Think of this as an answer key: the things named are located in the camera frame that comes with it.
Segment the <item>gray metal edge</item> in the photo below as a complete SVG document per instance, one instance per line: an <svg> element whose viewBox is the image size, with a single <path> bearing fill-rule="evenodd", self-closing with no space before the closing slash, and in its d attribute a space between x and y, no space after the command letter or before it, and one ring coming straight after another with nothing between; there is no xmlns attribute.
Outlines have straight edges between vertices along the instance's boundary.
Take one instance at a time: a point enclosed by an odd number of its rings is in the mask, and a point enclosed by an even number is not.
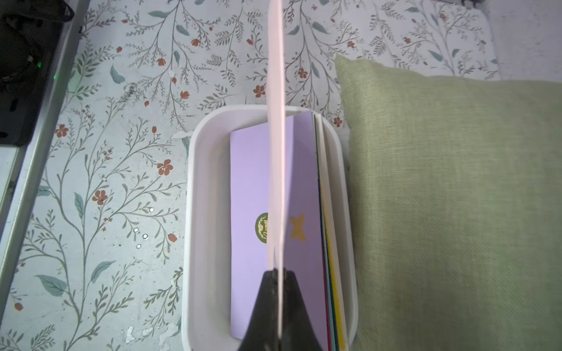
<svg viewBox="0 0 562 351"><path fill-rule="evenodd" d="M31 141L21 148L25 149L25 156L0 238L0 325L90 0L67 0L67 3L74 9L75 15L72 21L64 25L53 55L49 74L56 75L57 79L47 84Z"/></svg>

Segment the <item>green circular logo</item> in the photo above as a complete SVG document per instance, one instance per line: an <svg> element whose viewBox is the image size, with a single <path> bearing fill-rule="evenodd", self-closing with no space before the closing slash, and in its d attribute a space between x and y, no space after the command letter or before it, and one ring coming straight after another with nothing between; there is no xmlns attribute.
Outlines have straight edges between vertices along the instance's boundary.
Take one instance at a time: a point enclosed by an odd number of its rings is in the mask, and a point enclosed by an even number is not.
<svg viewBox="0 0 562 351"><path fill-rule="evenodd" d="M262 213L256 219L256 235L262 243L268 242L268 213Z"/></svg>

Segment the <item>red flower print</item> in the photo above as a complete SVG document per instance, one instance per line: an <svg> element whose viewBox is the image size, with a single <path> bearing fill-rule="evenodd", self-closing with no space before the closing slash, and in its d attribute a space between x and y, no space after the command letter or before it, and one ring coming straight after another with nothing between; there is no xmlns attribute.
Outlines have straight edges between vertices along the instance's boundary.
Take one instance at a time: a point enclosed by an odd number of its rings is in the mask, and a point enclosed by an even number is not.
<svg viewBox="0 0 562 351"><path fill-rule="evenodd" d="M253 92L256 94L256 98L265 95L265 85L256 85L256 89Z"/></svg>
<svg viewBox="0 0 562 351"><path fill-rule="evenodd" d="M308 72L305 71L305 69L302 68L302 67L301 67L301 69L298 71L298 75L299 75L301 78L306 78L306 75L307 75L307 74L308 74Z"/></svg>
<svg viewBox="0 0 562 351"><path fill-rule="evenodd" d="M60 126L58 126L58 129L55 130L55 134L57 135L57 138L60 138L61 136L66 136L66 132L69 129L65 127L64 124L61 124Z"/></svg>
<svg viewBox="0 0 562 351"><path fill-rule="evenodd" d="M108 151L104 151L104 152L103 152L103 155L105 156L104 159L105 159L106 161L109 161L109 160L112 159L112 157L111 157L111 153L112 153L112 152L113 152L113 148L109 149Z"/></svg>
<svg viewBox="0 0 562 351"><path fill-rule="evenodd" d="M105 194L105 190L99 191L96 190L94 196L92 196L92 201L97 201L98 205L103 205L103 202L107 200L107 195Z"/></svg>
<svg viewBox="0 0 562 351"><path fill-rule="evenodd" d="M156 165L156 167L159 168L159 170L158 170L158 174L159 174L159 175L168 175L168 174L170 174L170 171L174 169L174 166L172 166L172 165L170 164L170 162L172 162L172 161L170 161L169 159L167 159L167 160L164 161L164 163L159 163L158 165Z"/></svg>

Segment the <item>colored paper stack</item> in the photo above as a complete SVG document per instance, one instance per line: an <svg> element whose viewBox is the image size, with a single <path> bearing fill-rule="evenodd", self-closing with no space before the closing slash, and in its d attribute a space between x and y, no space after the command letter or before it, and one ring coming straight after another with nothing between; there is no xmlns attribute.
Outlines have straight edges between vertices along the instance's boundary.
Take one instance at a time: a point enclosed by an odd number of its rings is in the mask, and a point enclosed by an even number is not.
<svg viewBox="0 0 562 351"><path fill-rule="evenodd" d="M296 275L314 334L325 351L347 350L347 328L321 116L285 119L285 269ZM247 331L268 265L271 145L268 123L230 133L231 336Z"/></svg>

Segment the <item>purple card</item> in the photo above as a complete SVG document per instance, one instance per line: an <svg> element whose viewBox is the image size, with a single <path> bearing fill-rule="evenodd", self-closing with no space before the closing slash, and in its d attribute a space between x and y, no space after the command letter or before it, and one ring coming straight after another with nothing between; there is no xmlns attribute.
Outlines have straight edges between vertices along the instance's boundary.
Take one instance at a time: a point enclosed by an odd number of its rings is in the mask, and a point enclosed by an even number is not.
<svg viewBox="0 0 562 351"><path fill-rule="evenodd" d="M230 133L230 334L238 339L246 333L261 278L267 270L269 159L267 124ZM285 267L295 272L312 329L327 351L324 258L311 112L287 117L287 180Z"/></svg>

